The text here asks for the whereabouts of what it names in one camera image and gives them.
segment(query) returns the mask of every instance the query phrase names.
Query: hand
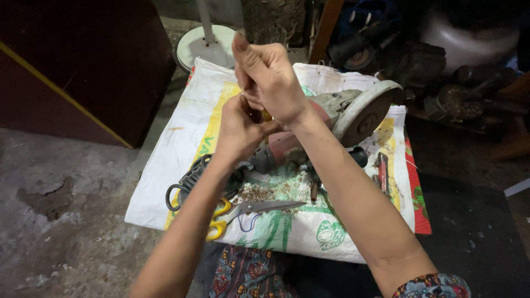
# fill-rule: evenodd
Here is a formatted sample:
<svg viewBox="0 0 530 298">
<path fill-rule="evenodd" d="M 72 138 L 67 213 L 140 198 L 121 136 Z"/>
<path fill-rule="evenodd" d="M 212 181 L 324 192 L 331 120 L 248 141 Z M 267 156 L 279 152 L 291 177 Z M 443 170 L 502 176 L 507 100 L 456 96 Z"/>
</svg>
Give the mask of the hand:
<svg viewBox="0 0 530 298">
<path fill-rule="evenodd" d="M 238 94 L 226 101 L 221 116 L 219 139 L 215 158 L 229 162 L 231 166 L 246 160 L 268 135 L 281 131 L 277 121 L 256 123 L 260 112 L 253 110 L 246 98 Z"/>
<path fill-rule="evenodd" d="M 232 52 L 237 83 L 253 109 L 265 108 L 286 128 L 312 111 L 281 44 L 249 45 L 236 33 Z"/>
</svg>

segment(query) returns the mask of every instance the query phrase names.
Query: floral sleeve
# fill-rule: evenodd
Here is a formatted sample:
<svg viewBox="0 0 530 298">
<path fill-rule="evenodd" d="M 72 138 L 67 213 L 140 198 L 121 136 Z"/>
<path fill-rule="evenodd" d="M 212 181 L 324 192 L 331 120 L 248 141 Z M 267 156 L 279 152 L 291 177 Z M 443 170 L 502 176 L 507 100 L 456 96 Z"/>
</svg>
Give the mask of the floral sleeve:
<svg viewBox="0 0 530 298">
<path fill-rule="evenodd" d="M 463 278 L 454 274 L 438 273 L 423 275 L 407 282 L 397 288 L 392 297 L 468 298 L 471 297 L 471 291 Z"/>
</svg>

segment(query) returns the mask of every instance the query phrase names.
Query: concrete floor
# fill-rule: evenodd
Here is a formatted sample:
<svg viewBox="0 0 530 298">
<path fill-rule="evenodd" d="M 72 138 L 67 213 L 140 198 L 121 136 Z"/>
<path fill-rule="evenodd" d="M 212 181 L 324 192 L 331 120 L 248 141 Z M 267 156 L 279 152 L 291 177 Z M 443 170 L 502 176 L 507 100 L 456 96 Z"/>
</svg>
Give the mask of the concrete floor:
<svg viewBox="0 0 530 298">
<path fill-rule="evenodd" d="M 163 22 L 173 43 L 197 26 Z M 1 297 L 127 296 L 162 233 L 123 218 L 186 80 L 177 69 L 138 150 L 0 129 Z M 432 129 L 425 139 L 438 133 Z M 443 131 L 439 142 L 412 139 L 422 172 L 496 189 L 528 178 L 528 159 L 492 164 L 484 154 L 490 143 L 475 136 L 458 143 Z"/>
</svg>

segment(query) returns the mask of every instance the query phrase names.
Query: fingernail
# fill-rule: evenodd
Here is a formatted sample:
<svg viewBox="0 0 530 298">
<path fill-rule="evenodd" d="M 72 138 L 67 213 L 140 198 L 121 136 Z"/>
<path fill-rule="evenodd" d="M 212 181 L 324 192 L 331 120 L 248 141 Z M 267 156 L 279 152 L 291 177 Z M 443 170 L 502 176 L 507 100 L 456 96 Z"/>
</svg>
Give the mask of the fingernail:
<svg viewBox="0 0 530 298">
<path fill-rule="evenodd" d="M 239 52 L 244 52 L 249 47 L 249 42 L 246 40 L 245 36 L 237 31 L 234 36 L 234 41 L 236 49 Z"/>
</svg>

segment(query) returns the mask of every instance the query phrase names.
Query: blue wire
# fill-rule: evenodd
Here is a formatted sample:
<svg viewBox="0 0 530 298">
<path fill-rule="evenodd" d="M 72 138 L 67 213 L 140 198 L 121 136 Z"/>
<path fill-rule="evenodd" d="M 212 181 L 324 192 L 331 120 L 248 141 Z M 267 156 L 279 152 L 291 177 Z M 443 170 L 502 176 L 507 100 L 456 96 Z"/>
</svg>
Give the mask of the blue wire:
<svg viewBox="0 0 530 298">
<path fill-rule="evenodd" d="M 256 217 L 260 216 L 262 213 L 258 213 L 256 214 L 251 220 L 250 220 L 250 229 L 248 229 L 247 231 L 245 231 L 243 229 L 243 225 L 241 224 L 241 218 L 239 218 L 239 216 L 241 215 L 241 210 L 239 210 L 239 213 L 237 214 L 237 220 L 239 221 L 239 228 L 241 229 L 241 231 L 243 232 L 250 232 L 252 230 L 252 224 L 254 223 L 254 219 L 256 219 Z"/>
</svg>

